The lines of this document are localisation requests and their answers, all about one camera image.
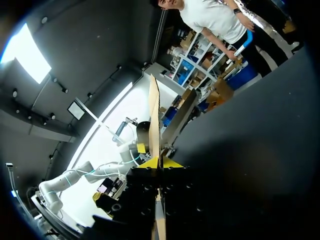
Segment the man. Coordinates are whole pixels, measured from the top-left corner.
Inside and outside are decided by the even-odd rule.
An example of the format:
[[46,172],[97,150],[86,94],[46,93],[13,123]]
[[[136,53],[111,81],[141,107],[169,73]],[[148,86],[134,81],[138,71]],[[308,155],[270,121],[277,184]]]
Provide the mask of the man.
[[266,51],[278,66],[288,59],[276,42],[240,11],[234,0],[224,1],[227,5],[217,0],[150,0],[150,3],[165,10],[179,10],[191,29],[202,33],[231,60],[236,59],[235,52],[228,50],[217,36],[237,49],[247,40],[247,29],[252,31],[253,41],[241,54],[262,77],[271,69],[255,46]]

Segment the metal pole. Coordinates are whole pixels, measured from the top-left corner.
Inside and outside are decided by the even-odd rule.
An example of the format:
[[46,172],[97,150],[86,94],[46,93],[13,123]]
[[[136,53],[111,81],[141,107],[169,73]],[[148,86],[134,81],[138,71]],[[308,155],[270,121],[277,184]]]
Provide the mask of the metal pole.
[[109,133],[111,133],[117,140],[119,140],[121,143],[125,143],[126,141],[124,141],[123,139],[121,139],[119,136],[117,136],[104,122],[102,122],[99,118],[96,117],[96,115],[94,115],[87,107],[86,105],[84,105],[77,97],[75,98],[75,102],[77,104],[80,105],[81,108],[83,108],[83,110],[85,110],[95,121],[98,122],[98,124],[100,126],[104,126]]

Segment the cardboard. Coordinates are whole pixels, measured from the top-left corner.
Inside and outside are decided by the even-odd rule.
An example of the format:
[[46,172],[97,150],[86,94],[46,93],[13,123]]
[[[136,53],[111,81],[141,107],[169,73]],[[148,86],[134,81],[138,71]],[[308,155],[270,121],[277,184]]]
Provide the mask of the cardboard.
[[209,59],[205,59],[203,62],[202,62],[202,67],[206,70],[208,70],[208,68],[212,65],[212,62],[209,60]]
[[229,100],[233,97],[234,91],[227,85],[227,82],[218,77],[217,81],[213,84],[215,91],[225,100]]
[[152,158],[160,156],[160,92],[156,78],[151,75],[149,88],[149,113],[150,113],[150,128],[149,128],[149,151]]
[[214,103],[218,100],[219,97],[220,97],[219,93],[217,93],[216,91],[212,91],[210,95],[206,98],[205,102]]
[[181,96],[182,99],[186,100],[190,93],[191,93],[191,90],[189,88],[187,90],[185,90],[184,93]]
[[203,80],[206,77],[206,75],[202,71],[196,71],[194,74],[194,78]]
[[200,79],[194,78],[194,79],[191,80],[190,85],[191,85],[192,87],[196,88],[196,87],[200,84],[200,82],[201,82]]
[[196,33],[194,31],[190,31],[189,34],[186,36],[185,40],[181,40],[180,46],[187,51],[195,35]]

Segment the white robotic arm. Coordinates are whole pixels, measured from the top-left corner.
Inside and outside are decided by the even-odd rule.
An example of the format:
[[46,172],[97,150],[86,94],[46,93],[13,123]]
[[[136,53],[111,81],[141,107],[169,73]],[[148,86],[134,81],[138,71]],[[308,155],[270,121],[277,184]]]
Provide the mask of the white robotic arm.
[[63,203],[57,193],[76,184],[82,176],[92,184],[101,179],[116,177],[118,174],[126,174],[131,166],[134,166],[133,162],[129,164],[110,162],[94,170],[91,163],[87,161],[82,166],[67,170],[52,180],[41,182],[39,184],[39,190],[49,210],[57,214],[63,207]]

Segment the ceiling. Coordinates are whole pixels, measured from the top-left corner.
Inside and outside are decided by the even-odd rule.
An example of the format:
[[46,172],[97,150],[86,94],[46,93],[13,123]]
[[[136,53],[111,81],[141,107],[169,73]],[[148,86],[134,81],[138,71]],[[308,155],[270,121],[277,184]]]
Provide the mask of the ceiling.
[[[89,92],[98,90],[88,105],[99,115],[127,81],[139,78],[141,70],[137,66],[149,62],[153,54],[160,14],[147,0],[135,3],[131,0],[55,0],[45,2],[26,16],[22,23],[28,24],[36,45],[52,68],[50,74],[69,92],[63,93],[51,80],[45,86],[49,78],[38,84],[14,60],[1,73],[0,95],[10,96],[17,88],[16,101],[30,109],[45,86],[32,111],[44,117],[54,113],[53,125],[62,131],[72,122],[80,134],[75,143],[61,143],[58,147],[65,152],[64,156],[56,154],[51,162],[49,155],[58,140],[0,126],[0,159],[17,166],[18,187],[26,189],[38,184],[55,162],[69,162],[92,125],[90,118],[78,122],[68,112],[76,97],[85,102]],[[43,17],[48,18],[45,24],[41,23]],[[117,65],[124,67],[107,80]]]

